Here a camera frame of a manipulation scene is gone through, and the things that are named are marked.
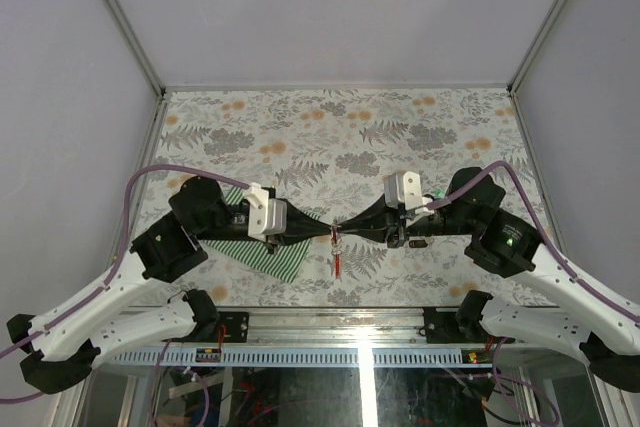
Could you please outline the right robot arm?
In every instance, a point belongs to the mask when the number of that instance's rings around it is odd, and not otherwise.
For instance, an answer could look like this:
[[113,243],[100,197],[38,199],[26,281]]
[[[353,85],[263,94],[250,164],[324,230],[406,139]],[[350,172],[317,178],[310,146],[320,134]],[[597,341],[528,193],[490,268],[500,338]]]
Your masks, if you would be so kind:
[[452,177],[444,198],[421,195],[419,177],[396,173],[384,194],[358,216],[335,227],[390,248],[437,236],[467,236],[465,255],[484,271],[542,294],[558,311],[518,307],[471,290],[455,313],[467,341],[512,338],[551,349],[627,392],[639,390],[639,306],[567,260],[538,219],[501,208],[505,196],[488,170],[468,167]]

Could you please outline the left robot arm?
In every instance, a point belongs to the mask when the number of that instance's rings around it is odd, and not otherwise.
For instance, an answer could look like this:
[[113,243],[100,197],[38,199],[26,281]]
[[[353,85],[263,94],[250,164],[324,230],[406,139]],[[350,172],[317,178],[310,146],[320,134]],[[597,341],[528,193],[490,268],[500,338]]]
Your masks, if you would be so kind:
[[255,243],[270,253],[328,234],[328,224],[251,184],[236,205],[218,181],[194,176],[169,200],[170,210],[143,231],[114,265],[73,297],[41,315],[17,314],[9,336],[26,356],[23,379],[43,394],[62,392],[112,357],[153,342],[217,341],[220,314],[209,294],[191,289],[133,316],[123,310],[203,264],[205,241]]

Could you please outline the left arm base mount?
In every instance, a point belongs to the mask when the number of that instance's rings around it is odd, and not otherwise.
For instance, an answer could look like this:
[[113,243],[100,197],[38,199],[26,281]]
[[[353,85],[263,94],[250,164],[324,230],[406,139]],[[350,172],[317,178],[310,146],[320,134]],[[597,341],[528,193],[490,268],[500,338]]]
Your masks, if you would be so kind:
[[222,344],[246,343],[250,314],[246,311],[227,311],[220,314],[218,333]]

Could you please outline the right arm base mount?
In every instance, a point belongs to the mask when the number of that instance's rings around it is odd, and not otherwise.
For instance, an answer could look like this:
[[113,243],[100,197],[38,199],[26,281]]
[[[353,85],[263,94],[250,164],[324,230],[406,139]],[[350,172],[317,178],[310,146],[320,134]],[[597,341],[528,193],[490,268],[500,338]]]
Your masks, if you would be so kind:
[[474,341],[465,334],[456,320],[457,308],[422,308],[422,326],[418,328],[419,336],[428,344],[462,344]]

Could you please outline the red keyring fob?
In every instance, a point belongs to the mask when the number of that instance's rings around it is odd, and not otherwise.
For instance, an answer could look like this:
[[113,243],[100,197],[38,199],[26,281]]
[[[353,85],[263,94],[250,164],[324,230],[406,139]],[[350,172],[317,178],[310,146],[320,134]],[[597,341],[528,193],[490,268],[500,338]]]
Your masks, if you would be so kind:
[[335,278],[336,279],[340,279],[341,278],[342,262],[341,262],[341,254],[340,253],[334,254],[334,273],[335,273]]

